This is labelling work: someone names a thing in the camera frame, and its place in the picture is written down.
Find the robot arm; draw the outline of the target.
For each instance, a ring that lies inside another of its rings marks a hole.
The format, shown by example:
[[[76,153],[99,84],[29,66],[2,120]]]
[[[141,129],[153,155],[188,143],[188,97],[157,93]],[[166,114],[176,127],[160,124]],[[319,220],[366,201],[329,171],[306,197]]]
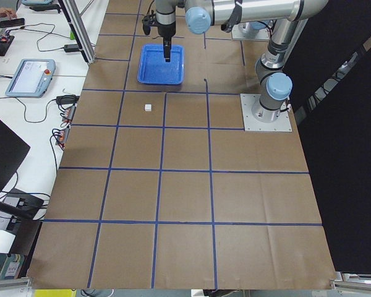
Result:
[[[255,65],[261,85],[260,98],[252,106],[254,118],[272,123],[279,118],[281,106],[292,90],[292,80],[283,74],[285,56],[299,21],[318,14],[326,1],[156,1],[155,11],[144,16],[143,31],[149,35],[151,27],[158,29],[163,39],[165,61],[171,60],[171,39],[176,33],[176,9],[185,10],[186,24],[190,32],[201,35],[218,25],[229,33],[236,25],[247,22],[274,20],[273,33],[267,51]]]

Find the person hand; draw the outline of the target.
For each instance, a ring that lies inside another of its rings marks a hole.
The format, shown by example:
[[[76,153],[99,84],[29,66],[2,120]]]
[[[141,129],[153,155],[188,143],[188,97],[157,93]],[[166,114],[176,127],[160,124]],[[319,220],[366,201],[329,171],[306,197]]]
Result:
[[[17,18],[16,11],[11,8],[1,7],[0,8],[0,19],[6,18],[6,17],[8,19],[16,19]]]

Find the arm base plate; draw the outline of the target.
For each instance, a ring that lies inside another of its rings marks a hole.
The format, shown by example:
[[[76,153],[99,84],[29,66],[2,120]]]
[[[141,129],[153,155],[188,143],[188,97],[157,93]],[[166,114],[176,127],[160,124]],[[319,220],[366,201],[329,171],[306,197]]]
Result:
[[[285,102],[276,111],[260,104],[260,94],[240,94],[244,130],[246,132],[292,132]]]

